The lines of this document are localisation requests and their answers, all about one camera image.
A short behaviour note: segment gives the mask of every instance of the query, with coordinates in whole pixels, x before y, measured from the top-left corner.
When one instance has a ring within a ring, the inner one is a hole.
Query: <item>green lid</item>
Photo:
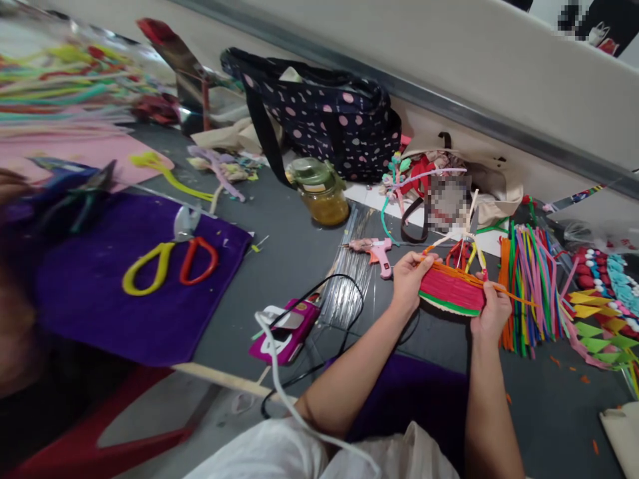
[[[290,166],[295,182],[305,185],[332,186],[335,183],[333,169],[315,158],[296,158]]]

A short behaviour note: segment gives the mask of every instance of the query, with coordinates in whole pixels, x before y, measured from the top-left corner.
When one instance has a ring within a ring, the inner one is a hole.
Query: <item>white sleeve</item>
[[[236,437],[184,479],[318,479],[322,443],[293,418],[269,419]]]

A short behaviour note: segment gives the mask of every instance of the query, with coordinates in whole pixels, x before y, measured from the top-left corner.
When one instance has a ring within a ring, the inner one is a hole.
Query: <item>table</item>
[[[189,186],[209,192],[217,186],[214,176],[202,175],[188,165],[186,147],[190,141],[178,131],[137,126],[133,136],[169,156],[176,164],[174,173]],[[323,279],[335,258],[343,227],[328,229],[313,225],[295,191],[280,185],[266,168],[259,177],[257,182],[242,184],[242,192],[249,199],[245,204],[223,196],[216,213],[255,232],[255,242],[269,238],[260,253],[252,252],[245,258],[211,318],[192,363],[176,368],[264,395],[272,388],[270,375],[266,374],[263,362],[247,354],[251,336],[259,331],[253,314],[270,304],[284,305]],[[144,185],[180,200],[190,200],[162,177]],[[391,231],[399,231],[399,220],[388,218],[387,224]],[[395,263],[410,249],[394,247],[388,252],[390,262]],[[496,271],[497,258],[487,257],[487,261],[489,272]],[[349,344],[364,334],[389,304],[392,282],[382,280],[379,266],[376,268],[361,319],[349,334]],[[282,369],[282,380],[296,377],[335,355],[343,334],[334,327],[313,329],[295,363]],[[467,373],[468,334],[465,320],[428,309],[420,312],[415,333],[398,351]],[[560,361],[561,368],[550,360],[551,355]],[[511,414],[530,477],[624,477],[598,419],[600,411],[632,400],[621,374],[587,367],[567,341],[539,347],[535,360],[504,351],[501,360],[506,389],[513,400]],[[588,375],[590,384],[580,381],[582,375]],[[313,375],[309,376],[288,392],[299,396],[313,379]],[[593,451],[593,440],[599,447],[598,456]]]

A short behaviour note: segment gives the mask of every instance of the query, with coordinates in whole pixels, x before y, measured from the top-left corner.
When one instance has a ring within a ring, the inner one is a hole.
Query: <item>white shirt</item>
[[[412,422],[406,433],[356,444],[388,479],[459,479],[437,443]],[[236,437],[185,479],[359,479],[373,468],[348,450],[329,462],[322,443],[295,419],[270,419]]]

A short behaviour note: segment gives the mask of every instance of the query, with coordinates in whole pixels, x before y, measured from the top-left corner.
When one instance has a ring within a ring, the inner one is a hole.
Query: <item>pink glue gun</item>
[[[390,279],[393,275],[393,270],[386,257],[386,252],[393,247],[393,242],[390,238],[385,238],[381,241],[377,238],[354,239],[350,243],[340,246],[349,247],[358,253],[361,251],[368,253],[371,256],[370,264],[379,263],[381,266],[382,279]]]

